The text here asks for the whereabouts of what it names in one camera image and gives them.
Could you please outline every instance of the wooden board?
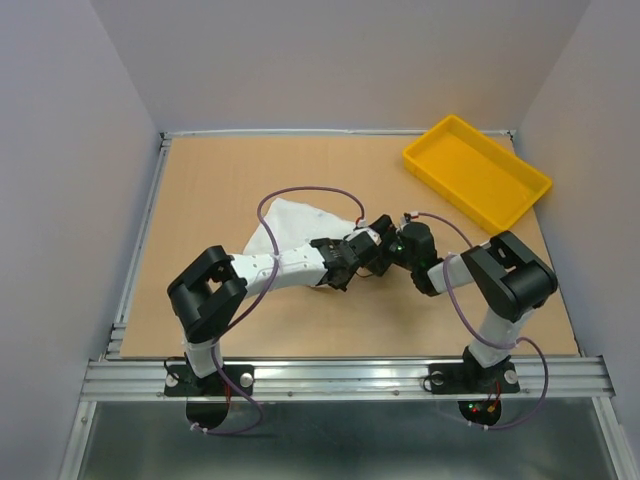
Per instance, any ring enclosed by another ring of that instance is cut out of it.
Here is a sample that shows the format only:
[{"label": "wooden board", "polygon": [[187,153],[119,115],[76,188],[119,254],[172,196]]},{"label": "wooden board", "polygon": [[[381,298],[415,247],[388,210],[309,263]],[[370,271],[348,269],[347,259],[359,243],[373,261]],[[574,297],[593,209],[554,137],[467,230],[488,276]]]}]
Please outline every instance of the wooden board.
[{"label": "wooden board", "polygon": [[[474,243],[488,234],[402,165],[402,149],[415,137],[208,137],[173,140],[123,341],[123,357],[181,355],[181,328],[166,294],[169,283],[206,247],[242,252],[258,225],[256,206],[268,193],[297,185],[344,188],[367,207],[399,219],[425,210],[456,223]],[[496,137],[511,148],[505,137]],[[358,209],[346,197],[301,192],[306,202],[343,218]],[[465,244],[446,225],[429,221],[441,255]],[[541,258],[549,256],[535,213],[513,228]],[[476,326],[486,303],[477,287],[457,290]],[[245,301],[241,309],[252,299]],[[528,322],[523,333],[548,354],[576,354],[569,319],[558,293]],[[382,278],[355,278],[346,293],[308,287],[269,293],[244,322],[222,339],[225,356],[412,356],[460,355],[470,335],[447,295],[430,298],[409,274],[392,267]],[[515,353],[531,354],[526,347]]]}]

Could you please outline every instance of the yellow tray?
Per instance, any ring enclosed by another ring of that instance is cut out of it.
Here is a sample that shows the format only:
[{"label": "yellow tray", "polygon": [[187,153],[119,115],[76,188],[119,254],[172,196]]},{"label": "yellow tray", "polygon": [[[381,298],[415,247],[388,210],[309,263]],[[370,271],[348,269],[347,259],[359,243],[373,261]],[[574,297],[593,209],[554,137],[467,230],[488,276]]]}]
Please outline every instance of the yellow tray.
[{"label": "yellow tray", "polygon": [[404,149],[404,166],[492,235],[508,230],[551,179],[449,115]]}]

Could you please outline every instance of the metal frame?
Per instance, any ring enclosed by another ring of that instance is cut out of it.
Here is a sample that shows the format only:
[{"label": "metal frame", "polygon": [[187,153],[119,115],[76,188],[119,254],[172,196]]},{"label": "metal frame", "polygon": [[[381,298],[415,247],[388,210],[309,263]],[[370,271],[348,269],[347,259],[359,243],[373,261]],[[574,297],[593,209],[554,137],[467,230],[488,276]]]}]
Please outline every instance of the metal frame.
[{"label": "metal frame", "polygon": [[623,480],[640,479],[636,462],[627,443],[627,436],[618,423],[611,399],[594,398],[593,406],[598,416],[616,475]]},{"label": "metal frame", "polygon": [[[60,479],[78,478],[89,441],[97,402],[184,401],[163,395],[166,372],[160,361],[122,361],[120,346],[145,250],[149,226],[155,210],[158,190],[166,165],[171,139],[217,135],[421,135],[425,129],[339,130],[339,129],[224,129],[162,134],[145,215],[114,319],[111,338],[100,361],[87,367],[80,404],[65,452]],[[507,135],[512,130],[483,131],[487,135]],[[255,370],[254,397],[261,402],[287,401],[367,401],[367,400],[439,400],[467,399],[468,395],[434,396],[422,389],[420,378],[427,366],[451,358],[336,358],[336,359],[227,359],[227,363],[252,363]],[[538,397],[544,380],[539,359],[515,357],[522,391],[505,398]],[[549,397],[590,397],[619,478],[638,479],[633,456],[618,424],[610,397],[614,390],[601,358],[548,358],[550,369]],[[191,401],[224,401],[223,398],[190,398]]]},{"label": "metal frame", "polygon": [[[522,391],[503,398],[537,398],[544,371],[537,357],[513,363]],[[225,360],[255,368],[253,398],[259,402],[466,400],[477,395],[433,395],[422,388],[428,366],[451,358]],[[601,358],[549,357],[550,398],[611,397],[611,380]],[[163,394],[167,373],[161,361],[91,362],[80,399],[83,402],[182,401]],[[219,401],[224,397],[191,397]]]},{"label": "metal frame", "polygon": [[[422,135],[428,128],[223,128],[217,130],[197,130],[188,132],[163,133],[162,138],[170,140],[181,137],[256,136],[256,135]],[[512,136],[515,130],[480,130],[485,135]]]}]

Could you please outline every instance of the white wall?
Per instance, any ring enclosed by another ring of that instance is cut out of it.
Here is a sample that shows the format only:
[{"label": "white wall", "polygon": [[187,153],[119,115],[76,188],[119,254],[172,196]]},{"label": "white wall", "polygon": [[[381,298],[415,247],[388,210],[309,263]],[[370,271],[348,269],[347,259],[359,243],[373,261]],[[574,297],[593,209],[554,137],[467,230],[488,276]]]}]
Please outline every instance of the white wall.
[{"label": "white wall", "polygon": [[603,354],[640,458],[640,2],[594,0],[533,102],[519,153],[553,177],[538,214],[574,330]]},{"label": "white wall", "polygon": [[515,128],[589,0],[92,0],[163,131]]},{"label": "white wall", "polygon": [[56,478],[104,348],[156,128],[86,0],[0,15],[0,477]]}]

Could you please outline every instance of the purple cable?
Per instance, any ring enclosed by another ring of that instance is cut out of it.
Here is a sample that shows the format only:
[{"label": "purple cable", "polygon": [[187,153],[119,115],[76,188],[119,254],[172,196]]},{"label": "purple cable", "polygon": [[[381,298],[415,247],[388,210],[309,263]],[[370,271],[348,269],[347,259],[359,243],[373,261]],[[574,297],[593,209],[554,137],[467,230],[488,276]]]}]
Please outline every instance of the purple cable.
[{"label": "purple cable", "polygon": [[534,407],[531,409],[529,413],[527,413],[526,415],[523,415],[517,420],[514,420],[513,422],[505,423],[504,425],[493,425],[491,427],[488,427],[489,430],[507,430],[509,428],[522,425],[524,422],[531,419],[531,417],[533,417],[540,410],[540,408],[542,407],[542,404],[544,403],[545,398],[547,398],[547,392],[549,391],[549,365],[547,364],[547,359],[545,358],[544,353],[542,353],[542,349],[538,346],[538,344],[536,344],[536,342],[531,340],[529,337],[518,337],[518,339],[516,340],[516,344],[520,342],[527,342],[529,345],[531,345],[534,348],[536,353],[540,356],[540,361],[542,362],[542,369],[544,370],[544,385],[542,386],[542,393],[540,394],[540,398],[538,398],[538,401],[536,402],[536,404],[534,405]]},{"label": "purple cable", "polygon": [[453,292],[451,281],[449,280],[448,267],[452,257],[453,255],[448,255],[447,258],[444,259],[444,264],[442,266],[442,275],[444,276],[444,283],[447,286],[447,293],[449,293],[449,298],[451,298],[451,303],[453,304],[453,308],[455,308],[456,312],[458,313],[458,316],[460,317],[460,320],[462,320],[462,323],[464,324],[464,326],[467,328],[467,330],[469,330],[469,333],[471,333],[471,335],[473,335],[473,337],[476,340],[478,340],[480,343],[483,343],[488,347],[496,348],[498,350],[511,350],[512,348],[516,347],[520,342],[527,342],[529,345],[531,345],[534,348],[536,353],[540,356],[540,360],[542,361],[542,369],[544,370],[544,385],[542,387],[542,393],[540,394],[540,398],[536,402],[535,406],[531,409],[531,411],[526,415],[520,417],[519,419],[514,420],[513,422],[506,423],[504,425],[494,425],[490,427],[487,426],[486,428],[488,430],[507,430],[512,427],[517,427],[518,425],[523,424],[524,422],[529,420],[531,417],[533,417],[533,415],[535,415],[538,412],[538,410],[540,410],[540,407],[542,407],[542,404],[545,398],[547,398],[547,391],[549,390],[549,365],[547,364],[547,359],[545,358],[544,353],[542,353],[542,349],[529,337],[518,337],[515,343],[511,345],[506,345],[506,344],[501,345],[499,343],[493,343],[488,341],[487,339],[482,337],[482,335],[480,335],[471,326],[471,323],[469,322],[469,320],[467,320],[467,317],[464,315],[464,313],[462,312],[462,309],[460,308],[458,299],[456,298],[456,295]]},{"label": "purple cable", "polygon": [[[269,276],[267,283],[265,283],[264,287],[262,288],[262,290],[260,291],[260,293],[258,294],[258,296],[256,297],[256,299],[253,301],[253,303],[251,303],[251,305],[249,305],[247,307],[247,309],[242,312],[238,318],[236,318],[227,328],[224,332],[222,332],[222,334],[218,337],[218,339],[213,342],[213,345],[215,346],[216,343],[218,343],[220,341],[220,339],[222,338],[223,335],[225,335],[229,330],[231,330],[233,327],[235,327],[238,323],[240,323],[242,320],[244,320],[245,318],[247,318],[249,316],[249,314],[251,312],[253,312],[253,310],[258,306],[258,304],[262,301],[262,299],[265,297],[265,295],[267,294],[267,292],[269,292],[269,290],[271,289],[271,286],[273,285],[273,282],[276,279],[276,276],[278,274],[278,255],[280,254],[280,249],[278,248],[278,242],[276,241],[276,237],[273,234],[273,231],[271,230],[271,227],[269,227],[269,224],[267,223],[267,221],[264,219],[264,216],[262,215],[262,207],[264,207],[264,204],[267,203],[267,201],[269,201],[270,199],[272,199],[273,197],[277,197],[279,195],[282,195],[283,193],[288,193],[288,192],[297,192],[297,191],[301,191],[301,190],[315,190],[315,191],[323,191],[323,192],[333,192],[333,193],[340,193],[342,195],[345,195],[349,198],[351,198],[354,202],[356,202],[358,204],[358,206],[360,207],[360,217],[359,218],[364,218],[365,216],[365,211],[364,211],[364,205],[362,204],[362,202],[358,199],[358,197],[356,197],[355,195],[347,192],[346,190],[341,190],[339,188],[333,188],[333,187],[318,187],[318,186],[302,186],[302,187],[289,187],[289,188],[283,188],[282,190],[278,190],[275,191],[273,193],[270,193],[269,195],[267,195],[266,197],[264,197],[260,203],[258,204],[258,209],[257,209],[257,215],[258,215],[258,220],[260,221],[260,223],[262,224],[262,226],[264,227],[265,231],[267,232],[267,235],[269,236],[269,240],[271,241],[271,246],[273,247],[273,270],[271,271],[271,275]],[[251,398],[250,395],[246,394],[245,392],[242,391],[242,389],[240,387],[238,387],[233,380],[231,380],[226,373],[224,373],[224,370],[222,369],[222,366],[220,365],[220,363],[218,362],[218,359],[216,358],[215,355],[215,350],[212,348],[211,349],[211,357],[213,358],[213,364],[216,367],[216,371],[218,372],[218,374],[222,377],[222,379],[225,381],[225,383],[227,385],[229,385],[229,387],[236,392],[238,395],[240,395],[242,398],[244,398],[245,400],[247,400],[249,403],[251,403],[252,405],[254,405],[257,409],[258,409],[258,413],[259,413],[259,417],[258,420],[256,420],[252,425],[248,426],[248,427],[243,427],[240,428],[238,430],[231,430],[228,432],[214,432],[214,431],[209,431],[207,430],[206,432],[200,428],[200,430],[203,433],[207,433],[209,435],[237,435],[239,433],[245,433],[248,432],[249,430],[253,429],[254,427],[258,426],[261,422],[262,419],[264,418],[264,411],[262,410],[262,407],[260,406],[260,404],[258,402],[256,402],[253,398]]]},{"label": "purple cable", "polygon": [[458,235],[460,235],[462,237],[462,239],[467,242],[467,245],[469,245],[469,247],[473,247],[473,243],[471,243],[471,240],[469,240],[469,237],[467,237],[464,232],[462,230],[460,230],[453,222],[450,222],[449,220],[447,220],[444,217],[441,217],[440,215],[436,215],[435,213],[427,213],[427,212],[418,212],[418,216],[420,217],[429,217],[429,218],[435,218],[436,220],[440,220],[442,223],[446,223],[447,225],[449,225],[451,228],[453,228],[456,232],[458,232]]}]

